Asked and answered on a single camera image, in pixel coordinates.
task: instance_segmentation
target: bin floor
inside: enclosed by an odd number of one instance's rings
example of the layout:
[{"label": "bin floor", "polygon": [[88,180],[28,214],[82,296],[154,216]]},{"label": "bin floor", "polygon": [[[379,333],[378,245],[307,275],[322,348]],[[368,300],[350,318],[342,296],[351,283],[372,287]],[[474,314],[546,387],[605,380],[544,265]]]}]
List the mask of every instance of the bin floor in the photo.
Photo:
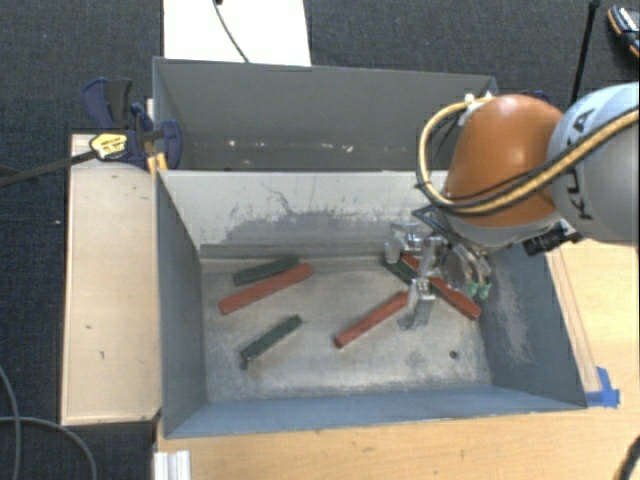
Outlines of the bin floor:
[{"label": "bin floor", "polygon": [[[436,299],[426,326],[402,330],[404,308],[342,350],[333,337],[407,285],[378,257],[301,258],[303,282],[223,316],[218,301],[233,272],[266,259],[201,259],[210,402],[300,398],[477,386],[491,383],[478,322]],[[303,324],[240,368],[240,350],[286,317]]]}]

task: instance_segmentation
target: red stick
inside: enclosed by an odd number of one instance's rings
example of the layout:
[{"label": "red stick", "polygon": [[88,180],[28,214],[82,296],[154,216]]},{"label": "red stick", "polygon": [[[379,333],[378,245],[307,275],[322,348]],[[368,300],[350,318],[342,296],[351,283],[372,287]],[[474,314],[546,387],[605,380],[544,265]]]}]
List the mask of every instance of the red stick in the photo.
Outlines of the red stick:
[{"label": "red stick", "polygon": [[441,277],[430,277],[429,282],[438,290],[440,297],[456,308],[469,320],[475,320],[482,314],[482,308],[460,292],[452,290]]},{"label": "red stick", "polygon": [[260,299],[264,299],[269,295],[273,295],[280,290],[284,290],[291,285],[299,283],[311,274],[313,274],[311,265],[303,263],[302,265],[298,265],[290,270],[281,272],[280,274],[270,277],[269,279],[265,279],[264,281],[260,281],[245,290],[239,291],[222,299],[218,302],[218,308],[220,308],[220,312],[223,315],[228,315],[236,309],[248,306],[249,304],[259,301]]},{"label": "red stick", "polygon": [[420,268],[420,260],[415,256],[411,256],[411,254],[403,252],[400,259],[407,265],[409,265],[413,270],[418,270]]},{"label": "red stick", "polygon": [[362,320],[349,327],[346,331],[342,331],[333,339],[336,347],[342,348],[348,345],[356,338],[362,336],[365,332],[370,331],[376,325],[389,318],[394,313],[401,310],[407,305],[407,292],[398,293],[392,299],[385,302],[382,306],[374,309]]}]

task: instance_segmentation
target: wooden table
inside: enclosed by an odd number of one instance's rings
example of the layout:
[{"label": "wooden table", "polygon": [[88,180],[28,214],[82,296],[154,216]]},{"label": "wooden table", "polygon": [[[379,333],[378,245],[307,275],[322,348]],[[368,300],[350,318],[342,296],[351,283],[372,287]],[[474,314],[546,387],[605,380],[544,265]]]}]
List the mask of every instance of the wooden table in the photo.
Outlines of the wooden table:
[{"label": "wooden table", "polygon": [[[242,480],[612,479],[640,433],[638,256],[585,241],[560,254],[596,364],[621,390],[618,409],[200,439],[192,477]],[[640,471],[634,473],[640,479]]]}]

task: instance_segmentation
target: black stand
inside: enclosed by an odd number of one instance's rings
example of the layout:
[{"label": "black stand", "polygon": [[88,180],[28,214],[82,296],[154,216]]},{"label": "black stand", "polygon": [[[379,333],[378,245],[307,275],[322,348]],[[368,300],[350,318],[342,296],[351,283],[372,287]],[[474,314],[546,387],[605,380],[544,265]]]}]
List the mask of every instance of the black stand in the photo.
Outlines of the black stand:
[{"label": "black stand", "polygon": [[578,99],[578,92],[580,92],[580,83],[582,82],[582,73],[584,71],[584,64],[587,60],[587,50],[589,49],[589,41],[591,40],[591,30],[593,29],[593,20],[596,16],[596,10],[600,7],[600,0],[590,0],[589,2],[589,15],[587,16],[587,25],[584,29],[584,36],[582,37],[582,47],[580,49],[580,60],[578,61],[578,68],[576,69],[576,77],[573,81],[573,92],[571,94],[571,102],[569,105],[573,105]]}]

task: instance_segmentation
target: gray bin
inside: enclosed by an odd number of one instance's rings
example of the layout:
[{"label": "gray bin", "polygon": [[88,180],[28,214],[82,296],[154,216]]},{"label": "gray bin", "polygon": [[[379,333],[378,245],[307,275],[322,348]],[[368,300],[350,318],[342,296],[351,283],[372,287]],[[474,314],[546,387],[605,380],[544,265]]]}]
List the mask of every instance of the gray bin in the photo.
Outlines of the gray bin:
[{"label": "gray bin", "polygon": [[[491,257],[479,321],[439,300],[425,327],[402,330],[404,309],[342,350],[332,343],[406,289],[382,267],[382,247],[392,222],[426,204],[413,174],[424,121],[493,85],[155,60],[156,120],[179,120],[186,153],[157,183],[168,438],[586,407],[546,260],[519,246]],[[220,314],[240,289],[233,272],[286,254],[314,275]],[[302,326],[242,370],[239,351],[293,314]]]}]

